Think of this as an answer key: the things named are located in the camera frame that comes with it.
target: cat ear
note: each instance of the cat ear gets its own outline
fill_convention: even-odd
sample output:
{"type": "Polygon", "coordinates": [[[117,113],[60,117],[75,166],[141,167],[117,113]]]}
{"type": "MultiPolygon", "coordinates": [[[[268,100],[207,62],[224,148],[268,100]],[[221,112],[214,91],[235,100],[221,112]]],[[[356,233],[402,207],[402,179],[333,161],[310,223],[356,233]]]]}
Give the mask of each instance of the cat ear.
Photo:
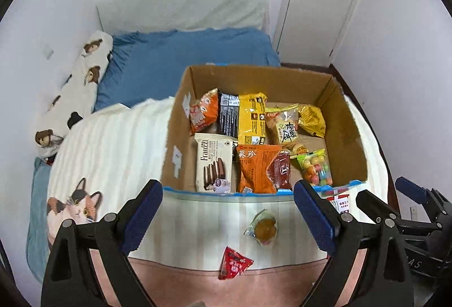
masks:
{"type": "Polygon", "coordinates": [[[102,194],[99,191],[91,195],[91,201],[93,202],[94,207],[99,205],[100,200],[102,200],[102,194]]]}
{"type": "Polygon", "coordinates": [[[86,184],[86,178],[83,177],[75,189],[76,190],[84,190],[85,184],[86,184]]]}

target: blue gripper pad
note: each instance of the blue gripper pad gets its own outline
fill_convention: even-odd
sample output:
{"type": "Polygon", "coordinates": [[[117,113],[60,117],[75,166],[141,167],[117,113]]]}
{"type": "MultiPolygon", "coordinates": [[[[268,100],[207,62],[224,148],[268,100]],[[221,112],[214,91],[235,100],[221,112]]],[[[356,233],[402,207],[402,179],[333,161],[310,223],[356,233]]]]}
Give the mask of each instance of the blue gripper pad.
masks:
{"type": "Polygon", "coordinates": [[[301,181],[298,181],[293,188],[293,200],[319,248],[328,252],[329,255],[333,255],[336,250],[334,228],[308,191],[303,187],[301,181]]]}
{"type": "Polygon", "coordinates": [[[419,205],[427,202],[427,191],[422,187],[407,180],[405,177],[399,177],[395,182],[396,189],[402,192],[406,197],[409,197],[419,205]]]}
{"type": "Polygon", "coordinates": [[[123,253],[127,256],[130,252],[135,251],[140,245],[144,234],[146,233],[155,213],[163,199],[163,189],[159,181],[154,181],[149,187],[147,195],[143,196],[141,204],[130,218],[124,229],[123,245],[121,247],[123,253]]]}

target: pink fabric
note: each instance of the pink fabric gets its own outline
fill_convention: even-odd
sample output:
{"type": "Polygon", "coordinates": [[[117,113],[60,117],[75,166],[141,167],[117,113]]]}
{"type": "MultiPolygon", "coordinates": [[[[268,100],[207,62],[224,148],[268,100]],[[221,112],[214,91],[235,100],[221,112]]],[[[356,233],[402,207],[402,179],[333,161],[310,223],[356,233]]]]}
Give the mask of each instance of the pink fabric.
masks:
{"type": "MultiPolygon", "coordinates": [[[[108,303],[121,306],[112,289],[99,253],[91,252],[94,267],[108,303]]],[[[360,251],[336,306],[348,302],[361,270],[360,251]]],[[[219,280],[219,272],[178,269],[129,258],[146,292],[159,307],[186,307],[203,301],[206,307],[298,307],[319,277],[325,260],[279,268],[247,270],[232,280],[219,280]]]]}

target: dark wood floor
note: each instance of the dark wood floor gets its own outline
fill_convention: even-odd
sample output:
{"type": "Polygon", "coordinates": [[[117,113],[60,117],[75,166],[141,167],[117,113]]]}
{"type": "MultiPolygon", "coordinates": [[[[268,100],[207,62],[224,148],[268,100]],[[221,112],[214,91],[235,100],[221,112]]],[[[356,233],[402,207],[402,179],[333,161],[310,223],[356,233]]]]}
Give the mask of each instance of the dark wood floor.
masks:
{"type": "MultiPolygon", "coordinates": [[[[375,135],[374,130],[372,129],[372,126],[371,126],[371,124],[369,122],[369,119],[366,117],[366,114],[362,110],[362,108],[361,108],[361,106],[360,106],[360,104],[358,102],[358,99],[356,99],[356,97],[353,95],[352,91],[350,90],[350,87],[347,85],[345,80],[342,78],[340,73],[337,71],[337,69],[332,64],[330,64],[329,67],[309,66],[309,65],[304,65],[304,64],[290,64],[290,63],[281,63],[281,65],[283,67],[301,68],[301,69],[305,69],[305,70],[329,73],[330,75],[333,75],[334,78],[341,84],[342,89],[344,91],[344,94],[348,95],[350,97],[350,99],[352,100],[352,102],[354,103],[356,108],[358,108],[358,110],[360,111],[360,113],[362,114],[362,116],[364,117],[366,122],[369,124],[369,127],[372,130],[372,132],[373,132],[373,134],[376,137],[377,142],[378,142],[378,138],[375,135]]],[[[380,154],[381,154],[381,156],[382,156],[382,158],[383,158],[383,160],[385,162],[386,169],[388,171],[388,180],[389,180],[388,204],[394,210],[397,210],[398,212],[400,212],[399,202],[397,201],[397,195],[396,195],[396,192],[395,192],[396,188],[394,187],[394,181],[392,180],[391,172],[389,170],[388,163],[387,163],[386,158],[385,158],[385,154],[383,153],[383,150],[381,149],[381,146],[380,146],[379,142],[378,142],[378,147],[380,149],[380,154]]]]}

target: cardboard box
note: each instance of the cardboard box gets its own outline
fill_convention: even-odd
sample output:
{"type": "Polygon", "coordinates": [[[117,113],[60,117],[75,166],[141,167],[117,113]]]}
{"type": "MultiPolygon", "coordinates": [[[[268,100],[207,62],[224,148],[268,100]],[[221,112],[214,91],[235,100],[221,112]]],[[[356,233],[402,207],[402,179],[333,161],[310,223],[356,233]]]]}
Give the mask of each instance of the cardboard box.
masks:
{"type": "MultiPolygon", "coordinates": [[[[291,68],[201,65],[185,70],[168,123],[167,152],[161,182],[177,197],[251,202],[284,201],[293,198],[256,194],[245,196],[238,193],[196,193],[197,144],[190,135],[188,110],[189,105],[200,99],[205,92],[217,87],[221,92],[233,95],[263,92],[268,97],[268,106],[274,106],[275,103],[272,102],[279,102],[279,106],[304,103],[319,107],[326,121],[325,140],[306,134],[306,140],[310,143],[308,149],[326,147],[335,186],[348,184],[352,180],[367,180],[366,158],[358,128],[344,100],[341,86],[331,75],[291,68]]],[[[291,177],[292,184],[301,178],[296,163],[292,165],[291,177]]],[[[232,178],[236,183],[232,183],[232,187],[239,179],[240,167],[237,164],[232,178]]]]}

